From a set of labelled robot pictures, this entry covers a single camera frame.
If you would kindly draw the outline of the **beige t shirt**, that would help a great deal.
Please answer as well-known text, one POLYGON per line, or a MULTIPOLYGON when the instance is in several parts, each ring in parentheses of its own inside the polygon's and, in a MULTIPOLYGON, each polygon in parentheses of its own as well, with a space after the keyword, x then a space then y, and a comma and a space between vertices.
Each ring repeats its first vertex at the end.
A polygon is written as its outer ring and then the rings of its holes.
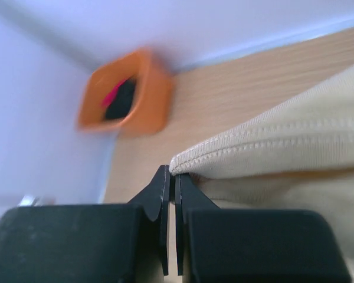
POLYGON ((354 65, 175 155, 169 170, 223 208, 321 214, 354 281, 354 65))

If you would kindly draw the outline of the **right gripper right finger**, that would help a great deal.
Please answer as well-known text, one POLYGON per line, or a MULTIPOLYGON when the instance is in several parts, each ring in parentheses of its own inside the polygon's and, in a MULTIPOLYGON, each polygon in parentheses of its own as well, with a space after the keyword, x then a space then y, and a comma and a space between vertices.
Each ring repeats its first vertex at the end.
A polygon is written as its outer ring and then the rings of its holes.
POLYGON ((176 255, 184 282, 351 282, 330 225, 292 209, 222 209, 190 175, 175 178, 176 255))

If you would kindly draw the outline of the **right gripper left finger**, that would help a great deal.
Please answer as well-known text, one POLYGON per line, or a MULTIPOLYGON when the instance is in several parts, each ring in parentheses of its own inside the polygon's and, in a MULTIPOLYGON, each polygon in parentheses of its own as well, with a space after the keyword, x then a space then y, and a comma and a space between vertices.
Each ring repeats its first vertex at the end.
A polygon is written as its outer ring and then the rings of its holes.
POLYGON ((161 282, 169 168, 127 203, 19 206, 0 218, 0 282, 161 282))

